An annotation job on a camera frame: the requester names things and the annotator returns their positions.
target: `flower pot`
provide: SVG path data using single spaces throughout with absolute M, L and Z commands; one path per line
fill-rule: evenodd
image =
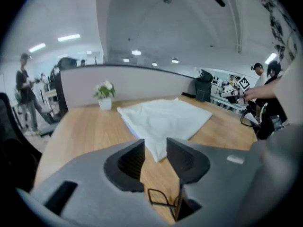
M 112 99 L 110 97 L 98 99 L 101 110 L 109 111 L 112 109 Z

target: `white cloth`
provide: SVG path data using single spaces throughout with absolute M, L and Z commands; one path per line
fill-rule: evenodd
M 135 134 L 145 140 L 154 160 L 166 157 L 166 138 L 191 138 L 212 116 L 178 98 L 153 100 L 126 108 L 117 108 Z
M 257 80 L 255 87 L 263 86 L 268 81 L 267 74 L 265 72 L 262 73 L 262 75 Z

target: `gray pants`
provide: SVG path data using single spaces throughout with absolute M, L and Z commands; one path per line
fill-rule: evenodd
M 27 111 L 27 108 L 28 108 L 28 111 L 29 111 L 30 116 L 31 116 L 31 128 L 32 128 L 33 131 L 38 130 L 37 115 L 36 115 L 35 109 L 38 111 L 38 113 L 41 115 L 41 117 L 48 124 L 52 124 L 52 121 L 50 120 L 48 115 L 45 112 L 43 112 L 43 109 L 42 109 L 41 105 L 38 103 L 36 97 L 33 100 L 29 101 L 27 104 L 21 105 L 21 108 L 22 108 L 24 124 L 26 123 L 25 115 L 26 115 L 26 111 Z

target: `black hair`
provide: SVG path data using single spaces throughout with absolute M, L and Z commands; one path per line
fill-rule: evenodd
M 278 76 L 278 74 L 280 73 L 281 71 L 281 64 L 278 63 L 277 61 L 271 61 L 269 64 L 268 64 L 268 68 L 267 68 L 267 76 L 270 74 L 271 71 L 274 71 L 275 73 L 275 77 Z
M 255 70 L 256 68 L 258 68 L 258 67 L 260 67 L 260 68 L 262 68 L 262 69 L 264 70 L 264 68 L 263 68 L 263 66 L 262 66 L 261 63 L 256 63 L 255 66 L 254 66 L 254 70 Z

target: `fluorescent light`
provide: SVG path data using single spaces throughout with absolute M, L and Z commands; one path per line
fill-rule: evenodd
M 178 61 L 177 58 L 172 59 L 171 62 L 172 62 L 172 63 L 179 63 L 179 61 Z
M 42 43 L 42 44 L 38 44 L 38 45 L 36 45 L 36 46 L 34 46 L 34 47 L 28 49 L 28 51 L 32 53 L 32 52 L 35 52 L 35 51 L 37 51 L 37 50 L 40 50 L 40 49 L 42 49 L 42 48 L 44 48 L 44 47 L 45 47 L 45 44 Z
M 275 53 L 272 53 L 269 58 L 266 60 L 265 64 L 269 64 L 276 57 Z
M 58 59 L 61 59 L 61 58 L 63 58 L 63 57 L 67 57 L 67 56 L 68 56 L 68 54 L 62 54 L 62 55 L 58 55 L 57 58 L 58 58 Z
M 132 54 L 133 54 L 133 55 L 141 55 L 141 51 L 139 51 L 139 50 L 134 50 L 134 51 L 132 51 Z
M 58 38 L 58 41 L 62 42 L 62 41 L 65 41 L 65 40 L 78 39 L 78 38 L 80 38 L 80 34 L 68 35 L 68 36 L 60 37 L 60 38 Z

